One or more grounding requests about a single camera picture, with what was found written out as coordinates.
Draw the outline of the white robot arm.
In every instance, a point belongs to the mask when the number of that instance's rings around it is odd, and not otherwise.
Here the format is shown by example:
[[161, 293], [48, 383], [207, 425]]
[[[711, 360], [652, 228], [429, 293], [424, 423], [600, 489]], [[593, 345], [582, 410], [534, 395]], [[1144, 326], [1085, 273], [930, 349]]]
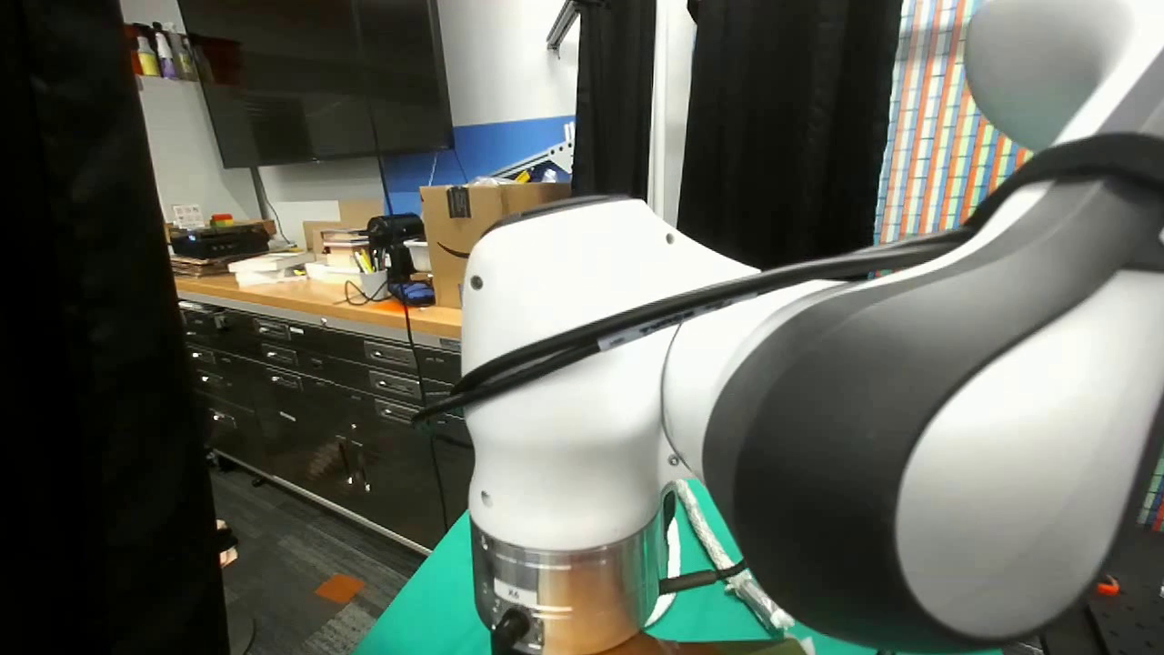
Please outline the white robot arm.
[[624, 643], [687, 481], [751, 603], [828, 635], [1010, 643], [1096, 586], [1159, 457], [1159, 0], [987, 0], [968, 80], [1031, 157], [941, 241], [751, 268], [639, 200], [477, 241], [485, 621], [527, 651]]

